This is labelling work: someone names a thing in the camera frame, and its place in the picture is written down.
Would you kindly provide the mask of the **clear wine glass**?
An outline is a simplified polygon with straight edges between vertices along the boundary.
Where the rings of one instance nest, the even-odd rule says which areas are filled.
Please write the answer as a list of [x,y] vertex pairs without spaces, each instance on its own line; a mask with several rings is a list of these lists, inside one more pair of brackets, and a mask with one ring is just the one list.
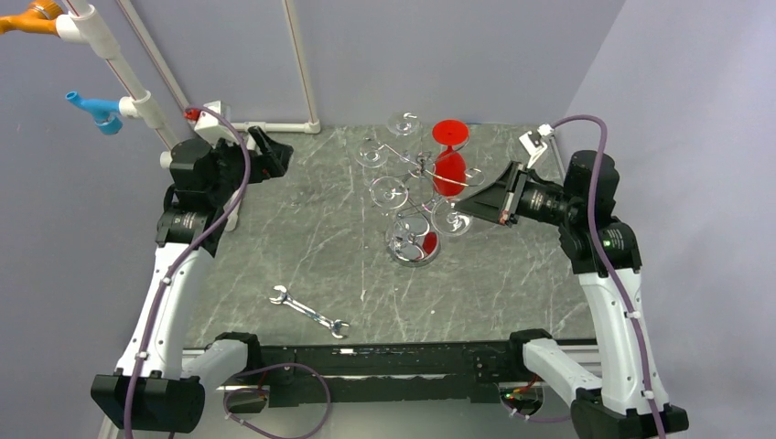
[[461,236],[471,227],[472,217],[458,211],[456,204],[454,199],[443,198],[431,210],[431,224],[442,235]]
[[354,160],[365,168],[378,168],[384,166],[388,155],[383,149],[383,143],[370,138],[364,138],[353,152]]
[[390,115],[386,127],[395,136],[410,136],[417,133],[422,123],[414,112],[394,112]]
[[369,187],[374,204],[381,209],[399,209],[409,197],[406,184],[398,177],[379,177]]

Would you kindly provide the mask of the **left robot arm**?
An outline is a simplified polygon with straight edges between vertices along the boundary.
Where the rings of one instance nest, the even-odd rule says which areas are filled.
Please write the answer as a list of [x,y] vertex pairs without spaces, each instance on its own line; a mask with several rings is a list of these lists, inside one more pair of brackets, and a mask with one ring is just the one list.
[[169,153],[173,182],[156,225],[141,315],[114,370],[96,375],[91,386],[94,402],[127,438],[140,431],[189,434],[207,397],[225,381],[249,384],[262,374],[260,342],[250,333],[223,333],[190,363],[183,360],[192,306],[232,212],[229,201],[251,184],[283,177],[294,153],[260,128],[248,134],[246,148],[192,138]]

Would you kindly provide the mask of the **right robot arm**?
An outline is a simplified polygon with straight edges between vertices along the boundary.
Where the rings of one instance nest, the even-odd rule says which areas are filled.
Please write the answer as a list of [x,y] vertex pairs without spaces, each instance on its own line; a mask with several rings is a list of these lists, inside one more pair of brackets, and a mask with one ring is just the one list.
[[458,212],[511,226],[521,219],[557,227],[559,241],[587,299],[600,355],[594,374],[548,332],[511,335],[504,367],[517,380],[542,379],[569,407],[580,438],[662,438],[689,427],[653,361],[641,301],[641,254],[633,229],[614,216],[620,182],[614,160],[582,150],[562,184],[513,162],[489,186],[458,201]]

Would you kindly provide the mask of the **red plastic wine glass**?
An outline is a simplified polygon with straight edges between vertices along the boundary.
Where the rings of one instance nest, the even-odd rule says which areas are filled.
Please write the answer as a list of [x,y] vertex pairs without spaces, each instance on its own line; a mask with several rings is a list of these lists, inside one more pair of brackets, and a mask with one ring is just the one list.
[[460,194],[467,181],[467,165],[458,149],[469,139],[469,128],[459,120],[447,119],[432,129],[434,140],[443,147],[435,160],[435,191],[444,197]]

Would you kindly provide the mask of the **chrome wine glass rack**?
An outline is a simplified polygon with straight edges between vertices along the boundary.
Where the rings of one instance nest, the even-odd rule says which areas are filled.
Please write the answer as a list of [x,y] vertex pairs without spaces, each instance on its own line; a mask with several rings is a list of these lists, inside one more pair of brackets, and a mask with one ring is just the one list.
[[442,235],[432,226],[430,214],[436,203],[443,198],[459,201],[465,190],[484,182],[482,171],[466,164],[464,190],[454,197],[441,196],[433,182],[438,155],[421,152],[414,157],[400,156],[409,170],[397,177],[406,184],[409,197],[399,209],[388,209],[392,219],[385,232],[385,245],[392,259],[402,266],[416,268],[430,264],[441,253],[443,240],[454,238]]

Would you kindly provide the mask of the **clear wine glass back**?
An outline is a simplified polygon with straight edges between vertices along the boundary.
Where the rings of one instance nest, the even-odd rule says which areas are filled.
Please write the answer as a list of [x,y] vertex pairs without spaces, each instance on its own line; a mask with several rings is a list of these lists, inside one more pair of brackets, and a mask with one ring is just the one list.
[[422,123],[414,112],[394,112],[390,115],[386,127],[395,136],[410,136],[417,133]]

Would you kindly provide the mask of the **blue pipe fitting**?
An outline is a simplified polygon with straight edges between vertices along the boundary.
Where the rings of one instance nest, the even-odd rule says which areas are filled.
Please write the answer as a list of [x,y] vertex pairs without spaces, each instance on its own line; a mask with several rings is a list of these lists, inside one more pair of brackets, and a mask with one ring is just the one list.
[[94,125],[104,135],[118,134],[124,126],[119,101],[84,99],[76,91],[68,92],[65,99],[76,108],[88,113]]

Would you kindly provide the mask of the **silver double open wrench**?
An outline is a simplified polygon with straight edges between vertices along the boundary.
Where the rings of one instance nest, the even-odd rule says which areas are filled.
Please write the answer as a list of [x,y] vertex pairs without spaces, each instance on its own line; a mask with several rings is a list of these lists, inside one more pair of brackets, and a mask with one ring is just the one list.
[[325,327],[336,339],[344,339],[348,337],[343,333],[345,328],[350,327],[348,322],[345,322],[341,319],[330,319],[326,316],[323,316],[318,311],[310,308],[309,306],[300,303],[288,292],[287,288],[281,284],[275,285],[273,290],[277,292],[275,297],[269,298],[269,301],[273,305],[285,305],[291,309],[294,309],[298,313],[301,313],[302,315]]

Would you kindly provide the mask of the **orange pipe fitting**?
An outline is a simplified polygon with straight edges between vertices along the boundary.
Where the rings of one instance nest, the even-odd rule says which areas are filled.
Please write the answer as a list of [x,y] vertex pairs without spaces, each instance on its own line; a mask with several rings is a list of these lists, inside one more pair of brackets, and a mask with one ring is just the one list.
[[1,34],[21,31],[57,36],[55,21],[63,13],[63,9],[55,1],[32,1],[24,12],[1,17]]

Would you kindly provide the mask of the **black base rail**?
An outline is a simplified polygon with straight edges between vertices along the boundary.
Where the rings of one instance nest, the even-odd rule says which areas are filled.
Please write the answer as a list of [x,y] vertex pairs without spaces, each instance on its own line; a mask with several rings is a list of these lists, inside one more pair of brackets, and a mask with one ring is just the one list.
[[252,344],[248,367],[226,382],[267,387],[273,408],[322,402],[496,403],[500,387],[533,377],[523,363],[523,345],[549,336],[543,329],[527,329],[489,341]]

